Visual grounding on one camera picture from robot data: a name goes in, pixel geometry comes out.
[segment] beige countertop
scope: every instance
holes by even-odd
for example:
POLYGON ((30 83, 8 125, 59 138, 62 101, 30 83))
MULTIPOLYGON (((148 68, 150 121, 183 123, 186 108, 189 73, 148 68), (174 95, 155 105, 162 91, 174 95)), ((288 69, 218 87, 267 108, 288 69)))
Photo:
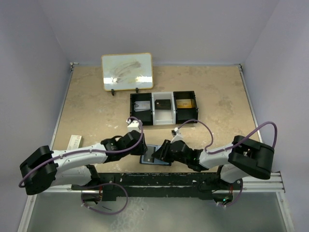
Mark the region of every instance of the beige countertop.
MULTIPOLYGON (((154 87, 144 92, 194 90, 199 108, 198 119, 213 132, 216 148, 231 142, 235 135, 247 135, 254 121, 245 89, 236 66, 158 66, 153 67, 154 87)), ((70 136, 81 135, 82 146, 89 146, 115 135, 127 133, 130 93, 117 91, 115 96, 103 88, 101 67, 75 67, 59 122, 54 150, 67 149, 70 136)), ((172 139, 169 128, 155 126, 144 130, 147 144, 161 145, 172 139)), ((181 129, 187 145, 201 149, 210 142, 208 131, 201 125, 181 129)), ((258 141, 257 134, 252 139, 258 141)), ((117 162, 98 164, 98 172, 193 172, 186 165, 140 164, 140 157, 128 155, 117 162)))

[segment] dark rectangular object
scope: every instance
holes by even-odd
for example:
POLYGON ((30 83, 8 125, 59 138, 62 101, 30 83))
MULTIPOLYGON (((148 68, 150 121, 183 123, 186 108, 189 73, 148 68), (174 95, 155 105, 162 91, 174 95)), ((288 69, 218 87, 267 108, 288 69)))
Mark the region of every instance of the dark rectangular object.
POLYGON ((147 145, 148 150, 145 155, 140 156, 140 164, 150 164, 150 165, 163 165, 171 166, 171 163, 164 162, 152 157, 152 154, 158 149, 159 146, 147 145))
POLYGON ((195 99, 194 91, 177 91, 174 93, 174 103, 176 110, 176 124, 184 123, 189 119, 198 119, 198 107, 197 101, 195 99), (178 109, 176 100, 179 99, 193 99, 194 100, 194 108, 191 109, 178 109))
MULTIPOLYGON (((212 200, 212 191, 218 187, 229 190, 229 185, 218 184, 216 173, 99 173, 99 176, 102 183, 112 181, 122 185, 129 197, 194 197, 212 200)), ((72 185, 72 190, 82 188, 72 185)), ((233 188, 239 190, 241 185, 234 183, 233 188)), ((116 186, 106 186, 103 191, 103 201, 125 197, 123 190, 116 186)))
POLYGON ((154 108, 156 110, 170 110, 171 109, 171 102, 170 99, 160 99, 155 100, 154 108))
POLYGON ((130 95, 130 116, 134 116, 143 122, 143 125, 150 126, 154 124, 153 106, 151 93, 131 93, 130 95), (150 110, 134 111, 135 102, 150 101, 150 110))

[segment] white wall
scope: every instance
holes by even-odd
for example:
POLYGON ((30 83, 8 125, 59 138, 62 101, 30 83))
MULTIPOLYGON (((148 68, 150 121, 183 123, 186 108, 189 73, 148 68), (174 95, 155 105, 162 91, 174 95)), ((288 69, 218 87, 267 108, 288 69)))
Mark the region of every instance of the white wall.
POLYGON ((36 0, 0 0, 0 230, 17 231, 19 164, 51 141, 69 62, 36 0))
MULTIPOLYGON (((278 125, 274 170, 281 170, 296 231, 308 231, 309 2, 281 0, 244 65, 258 123, 278 125)), ((273 129, 262 136, 271 144, 273 129)))
POLYGON ((70 61, 151 52, 154 63, 235 64, 278 0, 39 0, 70 61))

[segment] purple cable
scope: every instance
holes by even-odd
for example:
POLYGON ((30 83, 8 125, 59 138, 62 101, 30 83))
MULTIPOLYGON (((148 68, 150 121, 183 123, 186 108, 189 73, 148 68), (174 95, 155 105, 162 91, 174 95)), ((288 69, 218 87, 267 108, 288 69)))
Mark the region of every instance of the purple cable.
POLYGON ((205 151, 206 151, 206 148, 210 147, 210 146, 213 144, 213 135, 212 135, 212 132, 211 132, 210 128, 209 128, 205 123, 203 123, 203 122, 201 122, 201 121, 199 121, 199 120, 197 120, 197 119, 190 119, 190 120, 185 121, 184 123, 182 123, 182 124, 178 127, 178 129, 180 129, 181 127, 183 127, 184 124, 186 124, 186 123, 188 123, 188 122, 199 122, 199 123, 202 124, 204 127, 206 127, 207 130, 209 131, 209 133, 211 134, 211 143, 208 144, 208 145, 205 147, 205 151))
MULTIPOLYGON (((133 119, 133 120, 136 120, 138 123, 139 123, 139 126, 140 126, 140 138, 139 140, 132 146, 132 147, 129 147, 129 148, 126 148, 124 150, 120 150, 120 151, 105 151, 105 150, 100 150, 100 149, 92 149, 92 151, 94 152, 103 152, 103 153, 109 153, 109 154, 118 154, 118 153, 121 153, 121 152, 127 152, 127 151, 130 151, 132 150, 133 148, 135 148, 140 142, 141 140, 143 139, 143 126, 142 126, 142 122, 137 119, 136 117, 129 117, 128 119, 133 119)), ((63 157, 66 157, 66 156, 70 156, 70 155, 74 155, 74 154, 78 154, 78 153, 83 153, 83 152, 90 152, 89 149, 84 149, 84 150, 78 150, 78 151, 71 151, 71 152, 66 152, 65 154, 63 154, 62 156, 63 157)), ((24 188, 25 185, 22 185, 25 180, 30 176, 32 175, 36 170, 38 170, 39 168, 47 165, 48 163, 52 162, 52 161, 55 161, 57 159, 60 159, 61 156, 55 156, 55 157, 52 157, 46 161, 44 161, 43 163, 39 164, 38 166, 36 166, 34 169, 32 169, 30 172, 28 172, 23 178, 22 180, 19 182, 18 186, 20 188, 24 188)))
POLYGON ((185 121, 184 123, 182 123, 178 129, 180 129, 184 124, 188 123, 188 122, 199 122, 201 123, 204 127, 207 128, 207 130, 209 131, 209 133, 211 134, 211 143, 208 144, 204 149, 205 151, 210 154, 210 155, 214 155, 214 154, 217 154, 219 152, 222 152, 224 150, 229 150, 229 149, 233 149, 237 146, 239 146, 240 144, 242 144, 243 142, 245 142, 247 139, 249 139, 254 133, 256 133, 258 130, 260 130, 263 126, 267 125, 267 124, 271 124, 274 126, 274 129, 275 129, 275 135, 274 135, 274 142, 272 144, 272 148, 275 148, 276 146, 276 142, 277 142, 277 133, 278 133, 278 129, 277 129, 277 126, 274 122, 271 122, 271 121, 268 121, 268 122, 264 122, 262 123, 261 125, 259 125, 257 128, 255 128, 253 131, 251 131, 246 137, 244 137, 242 140, 240 140, 238 143, 236 143, 235 145, 233 146, 229 146, 229 147, 226 147, 225 149, 220 149, 220 150, 217 150, 217 151, 207 151, 207 148, 210 147, 212 144, 213 144, 213 135, 212 135, 212 132, 210 130, 210 128, 208 126, 206 126, 205 123, 199 121, 199 120, 196 120, 196 119, 190 119, 188 121, 185 121))
POLYGON ((219 205, 222 206, 222 207, 225 207, 225 206, 228 207, 228 206, 235 204, 236 201, 238 201, 238 199, 240 198, 242 190, 243 190, 243 181, 241 180, 241 187, 240 187, 240 191, 239 191, 239 194, 237 195, 237 197, 232 202, 230 202, 226 205, 223 205, 223 204, 219 204, 219 205))
POLYGON ((272 144, 272 148, 275 148, 276 146, 276 142, 277 142, 277 133, 278 133, 278 129, 277 129, 277 125, 274 123, 274 122, 264 122, 262 123, 261 125, 259 125, 257 128, 255 128, 253 131, 251 131, 246 137, 244 137, 242 140, 240 140, 238 143, 236 143, 235 145, 233 146, 229 146, 229 147, 226 147, 225 149, 220 149, 220 150, 217 150, 217 151, 207 151, 206 148, 209 147, 209 146, 206 146, 205 147, 205 151, 208 152, 208 154, 210 155, 214 155, 214 154, 217 154, 219 152, 222 152, 222 151, 225 151, 225 150, 229 150, 229 149, 233 149, 235 147, 238 147, 240 144, 242 144, 243 142, 245 142, 247 139, 249 139, 254 133, 256 133, 258 130, 260 130, 263 126, 267 125, 267 124, 271 124, 274 126, 274 129, 275 129, 275 135, 274 135, 274 142, 272 144))
POLYGON ((93 188, 98 188, 98 187, 106 186, 106 185, 115 185, 115 186, 118 186, 119 188, 121 188, 121 189, 125 192, 125 195, 126 195, 126 203, 125 203, 124 207, 122 207, 120 210, 118 210, 118 211, 116 211, 116 212, 112 212, 112 213, 103 212, 103 211, 97 210, 97 209, 92 208, 92 207, 90 207, 89 205, 87 205, 87 204, 85 203, 85 201, 83 200, 83 195, 81 195, 81 199, 82 199, 83 206, 85 206, 85 207, 88 208, 88 209, 91 209, 91 210, 94 211, 94 212, 97 212, 97 213, 103 214, 103 215, 115 215, 115 214, 119 214, 119 213, 121 213, 121 212, 126 208, 127 203, 128 203, 128 201, 129 201, 129 195, 128 195, 126 189, 125 189, 123 186, 121 186, 121 185, 119 185, 119 184, 117 184, 117 183, 105 183, 105 184, 100 184, 100 185, 95 185, 95 186, 89 186, 89 187, 82 187, 82 188, 83 188, 83 189, 90 189, 90 188, 93 189, 93 188))

